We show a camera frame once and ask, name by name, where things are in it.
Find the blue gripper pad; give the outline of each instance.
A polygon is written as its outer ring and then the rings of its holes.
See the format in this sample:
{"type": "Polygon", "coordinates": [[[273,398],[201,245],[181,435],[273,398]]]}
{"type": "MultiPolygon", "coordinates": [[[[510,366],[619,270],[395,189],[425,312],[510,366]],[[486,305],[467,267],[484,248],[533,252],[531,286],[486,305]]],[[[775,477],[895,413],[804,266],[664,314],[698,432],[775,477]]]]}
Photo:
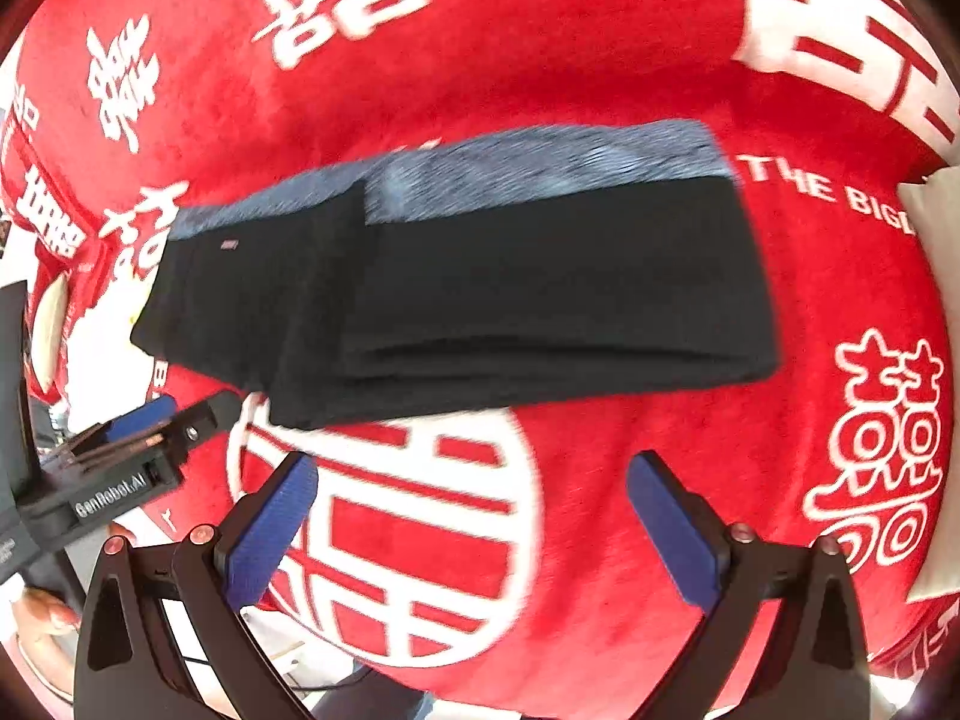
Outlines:
{"type": "Polygon", "coordinates": [[[319,482],[316,461],[309,455],[299,455],[227,556],[224,598],[233,611],[256,604],[263,597],[296,531],[313,506],[319,482]]]}
{"type": "Polygon", "coordinates": [[[643,452],[632,459],[627,495],[683,600],[709,613],[720,597],[717,557],[678,500],[685,492],[672,490],[658,462],[643,452]]]}
{"type": "Polygon", "coordinates": [[[112,420],[107,427],[106,439],[109,443],[118,442],[147,428],[165,422],[176,413],[176,401],[169,395],[144,403],[138,409],[125,413],[112,420]]]}

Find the metal part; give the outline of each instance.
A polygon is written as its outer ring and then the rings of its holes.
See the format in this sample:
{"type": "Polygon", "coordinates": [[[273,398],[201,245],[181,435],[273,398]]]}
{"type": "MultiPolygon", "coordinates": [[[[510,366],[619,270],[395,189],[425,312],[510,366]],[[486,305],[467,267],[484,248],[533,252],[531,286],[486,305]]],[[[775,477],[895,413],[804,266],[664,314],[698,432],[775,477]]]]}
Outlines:
{"type": "Polygon", "coordinates": [[[820,546],[821,551],[827,555],[840,554],[840,542],[833,536],[820,536],[817,539],[817,544],[820,546]]]}
{"type": "Polygon", "coordinates": [[[216,533],[212,525],[198,525],[190,532],[190,541],[202,546],[213,541],[213,536],[216,536],[216,533]]]}
{"type": "Polygon", "coordinates": [[[106,552],[107,555],[119,555],[126,546],[126,538],[123,538],[123,536],[113,536],[112,538],[108,538],[104,543],[104,552],[106,552]]]}
{"type": "Polygon", "coordinates": [[[746,522],[734,522],[730,526],[730,536],[740,544],[750,544],[757,540],[757,532],[746,522]]]}

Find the person's hand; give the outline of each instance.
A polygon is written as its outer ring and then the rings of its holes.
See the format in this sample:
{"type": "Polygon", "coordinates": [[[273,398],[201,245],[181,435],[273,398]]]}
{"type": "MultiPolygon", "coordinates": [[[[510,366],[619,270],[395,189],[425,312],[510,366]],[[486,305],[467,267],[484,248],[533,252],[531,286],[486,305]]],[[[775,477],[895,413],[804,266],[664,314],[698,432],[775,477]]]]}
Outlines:
{"type": "MultiPolygon", "coordinates": [[[[109,525],[109,534],[136,543],[133,533],[115,522],[109,525]]],[[[28,587],[13,603],[13,620],[23,654],[38,675],[59,693],[73,695],[73,661],[56,643],[56,638],[77,632],[80,615],[48,592],[28,587]]]]}

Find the gray fabric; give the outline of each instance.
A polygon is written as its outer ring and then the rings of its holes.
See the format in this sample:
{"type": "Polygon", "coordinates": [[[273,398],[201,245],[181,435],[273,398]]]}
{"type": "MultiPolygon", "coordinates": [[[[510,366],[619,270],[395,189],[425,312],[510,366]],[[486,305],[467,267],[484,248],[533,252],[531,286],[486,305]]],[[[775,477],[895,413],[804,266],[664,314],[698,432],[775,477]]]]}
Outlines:
{"type": "Polygon", "coordinates": [[[368,223],[449,217],[641,181],[736,174],[707,127],[668,119],[635,127],[529,127],[433,149],[397,151],[294,176],[227,206],[184,208],[172,240],[289,214],[367,182],[368,223]]]}

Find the red fabric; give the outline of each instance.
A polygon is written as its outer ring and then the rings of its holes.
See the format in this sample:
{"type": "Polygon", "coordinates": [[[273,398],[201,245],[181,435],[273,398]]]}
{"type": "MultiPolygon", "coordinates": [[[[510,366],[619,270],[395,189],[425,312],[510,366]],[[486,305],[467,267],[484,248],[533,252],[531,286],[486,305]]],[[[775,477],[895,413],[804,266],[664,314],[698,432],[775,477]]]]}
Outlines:
{"type": "MultiPolygon", "coordinates": [[[[625,496],[627,462],[653,447],[721,517],[765,538],[808,543],[837,527],[848,545],[859,538],[875,666],[922,667],[918,642],[930,652],[928,632],[953,604],[905,603],[939,509],[952,377],[936,287],[895,185],[943,165],[960,105],[909,23],[884,0],[864,0],[853,32],[838,18],[836,34],[791,20],[791,7],[817,0],[429,0],[361,37],[339,1],[316,5],[336,34],[289,69],[271,36],[253,40],[274,18],[264,0],[49,0],[38,12],[18,71],[38,115],[35,127],[8,122],[3,188],[16,206],[40,164],[86,233],[59,257],[71,274],[66,335],[118,258],[141,274],[155,264],[162,210],[133,215],[130,242],[121,228],[98,238],[104,211],[136,210],[144,187],[186,181],[170,193],[177,204],[227,203],[309,167],[438,138],[687,117],[736,166],[784,364],[762,384],[392,425],[402,436],[285,433],[250,401],[229,440],[194,454],[181,490],[148,507],[157,523],[181,538],[219,521],[301,447],[323,458],[320,498],[272,603],[442,698],[620,718],[696,621],[625,496]],[[139,74],[155,55],[158,76],[155,102],[129,124],[133,153],[101,124],[88,30],[107,50],[144,14],[139,74]],[[764,14],[781,20],[765,26],[764,14]],[[776,58],[776,35],[791,29],[801,33],[776,58]],[[857,447],[859,464],[845,464],[857,447]],[[418,491],[397,480],[405,473],[418,491]]],[[[161,361],[145,395],[185,404],[218,386],[161,361]]],[[[746,685],[769,622],[722,703],[746,685]]]]}

